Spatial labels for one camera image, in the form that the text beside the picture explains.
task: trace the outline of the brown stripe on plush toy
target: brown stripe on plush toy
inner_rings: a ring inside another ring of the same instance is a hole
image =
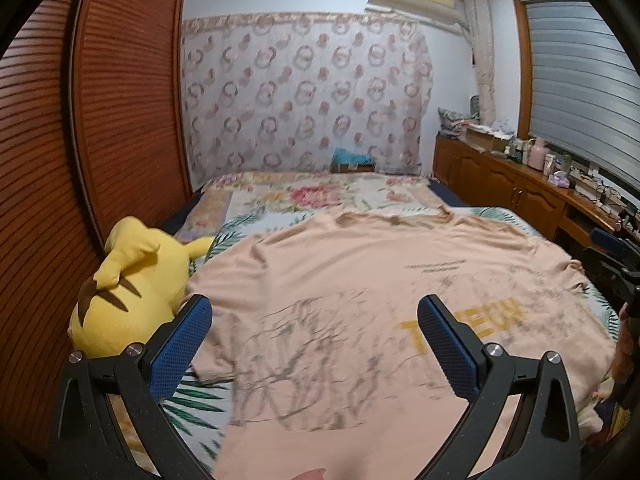
[[[142,295],[127,278],[121,277],[118,283],[132,294],[135,294],[137,297],[142,298]],[[116,295],[114,295],[111,291],[98,290],[98,286],[95,280],[88,279],[82,284],[82,286],[80,287],[80,292],[78,292],[78,319],[80,320],[80,326],[83,326],[84,324],[84,318],[86,316],[86,313],[89,311],[91,300],[94,298],[94,296],[102,298],[103,300],[111,303],[114,307],[119,308],[124,312],[129,311],[125,304],[122,303],[122,301],[117,298]]]

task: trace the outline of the window blind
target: window blind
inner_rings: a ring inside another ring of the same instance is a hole
[[[640,189],[640,77],[587,0],[521,0],[531,38],[530,135]]]

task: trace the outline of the blue gripper pad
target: blue gripper pad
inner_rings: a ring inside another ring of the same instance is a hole
[[[418,304],[418,325],[453,392],[457,397],[472,402],[480,393],[476,361],[429,296],[422,298]]]
[[[211,327],[209,300],[200,298],[151,363],[149,391],[156,402],[171,397]]]

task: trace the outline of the hand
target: hand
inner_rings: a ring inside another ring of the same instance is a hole
[[[625,384],[634,371],[632,354],[634,352],[634,340],[629,332],[626,320],[629,314],[626,311],[626,303],[620,311],[620,338],[616,344],[616,355],[611,365],[613,380],[619,384]]]
[[[326,469],[313,469],[296,476],[293,480],[324,480],[322,476]]]

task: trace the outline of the wooden window frame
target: wooden window frame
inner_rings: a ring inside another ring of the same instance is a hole
[[[518,137],[529,139],[531,126],[531,108],[533,99],[533,65],[531,62],[531,34],[527,7],[520,0],[513,0],[518,23],[520,40],[520,117],[518,119]]]

